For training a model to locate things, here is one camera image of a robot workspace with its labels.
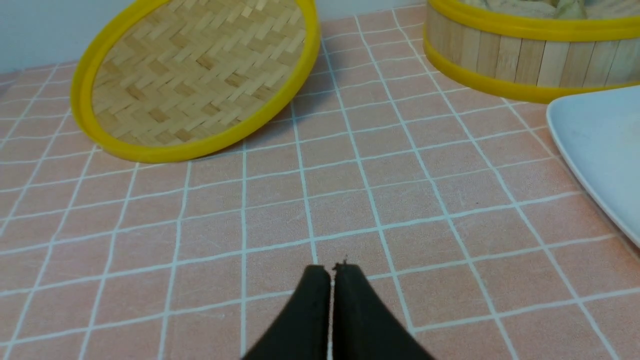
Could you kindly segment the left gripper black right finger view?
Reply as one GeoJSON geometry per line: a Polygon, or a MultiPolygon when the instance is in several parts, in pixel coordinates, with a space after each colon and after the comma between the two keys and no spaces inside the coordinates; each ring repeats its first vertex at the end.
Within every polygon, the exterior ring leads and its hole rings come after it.
{"type": "Polygon", "coordinates": [[[432,360],[356,264],[334,265],[334,360],[432,360]]]}

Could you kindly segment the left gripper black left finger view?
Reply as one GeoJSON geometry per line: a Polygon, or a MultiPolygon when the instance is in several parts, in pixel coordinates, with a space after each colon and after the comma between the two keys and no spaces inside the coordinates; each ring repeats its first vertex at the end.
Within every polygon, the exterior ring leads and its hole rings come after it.
{"type": "Polygon", "coordinates": [[[243,359],[325,360],[329,344],[330,282],[324,266],[306,266],[284,308],[243,359]]]}

